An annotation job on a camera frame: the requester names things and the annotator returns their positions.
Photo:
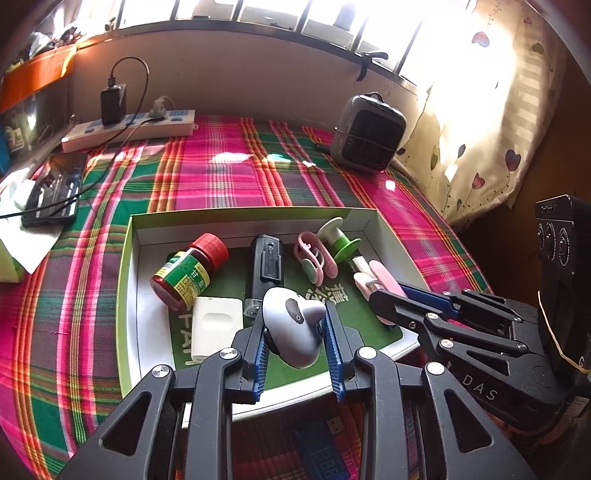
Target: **white plug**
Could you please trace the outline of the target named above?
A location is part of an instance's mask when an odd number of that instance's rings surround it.
[[[150,118],[164,118],[166,116],[166,108],[164,107],[164,97],[157,98],[154,106],[150,110],[148,116]]]
[[[148,116],[150,118],[164,118],[166,117],[166,108],[164,107],[164,101],[168,100],[170,102],[170,104],[173,106],[173,110],[176,110],[176,107],[174,106],[174,102],[170,99],[170,97],[166,96],[166,95],[162,95],[158,98],[156,98],[156,101],[154,102],[154,106],[152,107],[152,109],[150,110]]]

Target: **wall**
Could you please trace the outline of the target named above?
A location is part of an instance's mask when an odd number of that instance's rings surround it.
[[[177,30],[113,38],[79,50],[70,100],[83,122],[100,118],[99,92],[123,55],[139,56],[150,66],[143,111],[168,95],[176,107],[201,115],[253,116],[332,129],[351,96],[380,92],[405,115],[405,139],[420,113],[415,94],[372,71],[355,82],[359,65],[330,53],[255,34]],[[128,112],[135,111],[144,87],[143,67],[128,60],[115,75],[128,86]]]
[[[534,204],[565,193],[591,201],[591,86],[569,56],[552,123],[512,210],[501,206],[460,235],[496,294],[537,304]]]
[[[587,80],[591,82],[591,2],[589,0],[525,0],[556,31]]]

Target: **phone charger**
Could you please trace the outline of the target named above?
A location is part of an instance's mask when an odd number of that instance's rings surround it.
[[[232,346],[237,331],[243,328],[242,300],[197,297],[193,304],[191,358],[201,363]]]
[[[115,85],[100,93],[100,117],[103,125],[116,125],[127,114],[125,84]]]

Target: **black cable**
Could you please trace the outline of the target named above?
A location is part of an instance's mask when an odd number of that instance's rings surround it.
[[[113,72],[115,71],[115,67],[122,62],[123,60],[127,60],[127,59],[134,59],[134,60],[138,60],[139,62],[142,63],[142,65],[144,65],[145,70],[146,70],[146,81],[145,81],[145,85],[144,85],[144,92],[142,93],[142,98],[139,101],[139,105],[138,105],[138,109],[135,111],[133,117],[131,118],[131,120],[129,121],[129,123],[127,125],[125,125],[125,127],[123,128],[123,130],[121,130],[120,132],[117,132],[115,135],[113,135],[112,137],[110,137],[108,140],[105,140],[103,143],[101,143],[100,145],[98,145],[97,147],[95,147],[95,149],[98,148],[102,148],[107,146],[109,143],[111,143],[115,138],[117,138],[118,136],[120,136],[123,132],[125,132],[132,123],[134,123],[135,118],[138,116],[139,111],[142,108],[142,104],[144,103],[144,99],[146,96],[146,92],[148,91],[148,82],[150,81],[150,69],[148,68],[148,64],[146,64],[145,61],[143,61],[141,58],[138,57],[123,57],[122,59],[119,59],[115,65],[113,65],[113,68],[111,69],[111,76],[109,77],[109,84],[111,84],[111,79],[113,79],[113,85],[115,84],[114,80],[115,77],[113,77]],[[5,218],[12,218],[12,217],[18,217],[21,215],[24,215],[26,213],[36,213],[36,212],[40,212],[42,210],[47,210],[49,208],[53,208],[53,207],[57,207],[57,206],[61,206],[61,208],[59,208],[58,210],[52,212],[52,215],[55,215],[58,212],[61,212],[64,208],[66,208],[68,205],[74,203],[81,195],[83,195],[84,193],[88,192],[89,190],[91,190],[92,188],[94,188],[100,181],[103,180],[103,178],[105,178],[106,173],[110,170],[110,168],[113,166],[113,163],[115,162],[115,158],[123,151],[123,147],[125,146],[125,144],[127,143],[127,141],[129,140],[129,138],[131,137],[131,135],[133,135],[135,133],[135,131],[141,127],[144,124],[150,123],[150,122],[154,122],[157,121],[159,119],[154,119],[154,118],[149,118],[147,120],[144,120],[143,122],[141,122],[137,127],[135,127],[133,129],[133,131],[125,138],[125,140],[123,140],[122,144],[119,146],[119,148],[117,149],[117,151],[115,152],[115,155],[113,155],[113,157],[111,158],[111,160],[109,161],[109,164],[107,165],[107,167],[104,169],[103,173],[100,175],[100,177],[95,180],[91,185],[89,185],[87,188],[85,189],[80,189],[80,191],[74,195],[71,195],[68,198],[65,198],[63,200],[60,200],[59,202],[54,202],[54,203],[50,203],[49,205],[45,205],[43,207],[37,207],[37,208],[31,208],[28,210],[23,210],[22,212],[15,212],[15,213],[10,213],[8,215],[1,215],[0,216],[0,220],[3,220]]]
[[[21,215],[24,215],[25,213],[35,213],[35,212],[40,212],[41,210],[46,210],[48,208],[52,208],[52,207],[57,207],[60,206],[60,208],[58,208],[57,210],[53,211],[51,213],[51,215],[55,215],[56,213],[61,212],[64,208],[66,208],[68,205],[74,203],[80,196],[84,195],[86,192],[89,192],[90,190],[92,190],[100,181],[102,181],[105,178],[106,173],[111,169],[111,167],[113,166],[113,163],[115,162],[115,159],[119,156],[119,154],[123,151],[124,146],[127,144],[129,138],[135,133],[135,131],[141,127],[142,125],[145,125],[147,123],[151,123],[151,122],[158,122],[161,121],[162,119],[160,118],[147,118],[146,120],[144,120],[143,122],[141,122],[139,125],[137,125],[130,133],[129,135],[127,135],[127,137],[125,137],[125,140],[123,140],[123,142],[121,143],[121,145],[119,146],[119,148],[115,151],[115,154],[113,155],[113,157],[111,158],[111,160],[109,160],[109,164],[105,167],[105,169],[103,170],[102,174],[100,175],[100,177],[98,179],[96,179],[94,182],[92,182],[90,185],[88,185],[87,187],[85,187],[84,189],[80,189],[80,191],[78,193],[75,193],[74,195],[71,195],[70,197],[60,200],[59,202],[54,202],[54,203],[50,203],[49,205],[45,205],[43,207],[37,207],[37,208],[31,208],[28,210],[23,210],[22,212],[15,212],[15,213],[10,213],[9,215],[2,215],[0,216],[0,220],[1,219],[5,219],[5,218],[11,218],[11,217],[18,217]]]

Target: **green label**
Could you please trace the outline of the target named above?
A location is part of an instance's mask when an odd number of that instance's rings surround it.
[[[188,252],[179,252],[173,256],[158,272],[174,288],[187,307],[203,293],[209,285],[209,275],[199,261]]]

